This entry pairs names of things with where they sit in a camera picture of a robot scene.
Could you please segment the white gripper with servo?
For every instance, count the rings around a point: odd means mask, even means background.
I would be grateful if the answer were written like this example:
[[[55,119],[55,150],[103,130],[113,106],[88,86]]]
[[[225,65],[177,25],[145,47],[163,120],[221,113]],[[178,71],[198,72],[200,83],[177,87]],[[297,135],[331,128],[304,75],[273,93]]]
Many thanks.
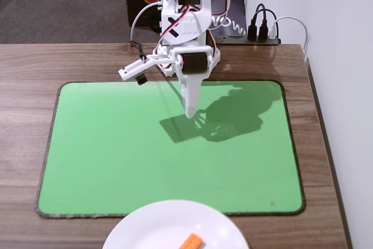
[[[173,47],[174,71],[180,81],[181,97],[187,118],[192,118],[198,108],[202,81],[211,73],[213,49],[209,45]]]

